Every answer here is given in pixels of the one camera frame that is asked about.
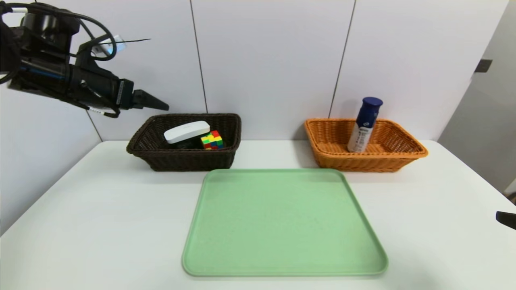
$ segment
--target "rubik's cube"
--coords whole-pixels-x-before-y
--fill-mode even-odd
[[[217,150],[224,148],[222,137],[217,130],[211,131],[208,135],[201,137],[205,150]]]

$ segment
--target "green tray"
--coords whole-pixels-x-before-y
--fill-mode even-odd
[[[193,276],[375,275],[387,264],[333,169],[211,171],[183,252]]]

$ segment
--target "basket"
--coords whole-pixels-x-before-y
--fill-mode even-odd
[[[225,143],[220,150],[169,149],[163,133],[173,127],[206,121]],[[241,119],[237,114],[166,114],[150,117],[134,134],[127,152],[142,158],[155,171],[210,171],[230,168],[240,145]]]
[[[421,143],[400,125],[378,119],[362,153],[347,151],[355,119],[309,119],[304,123],[320,167],[340,171],[395,172],[428,155]]]

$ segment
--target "orange wicker basket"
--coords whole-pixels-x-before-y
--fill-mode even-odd
[[[347,143],[355,119],[308,119],[304,123],[320,167],[340,171],[395,172],[428,155],[421,143],[393,121],[378,119],[363,153],[350,153]]]

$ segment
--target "white table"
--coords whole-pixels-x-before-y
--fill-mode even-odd
[[[390,259],[370,278],[187,275],[206,172],[153,172],[126,144],[98,145],[4,234],[2,290],[516,289],[516,231],[495,220],[516,207],[433,141],[397,173],[344,173]],[[304,141],[242,141],[233,164],[299,167],[316,167]]]

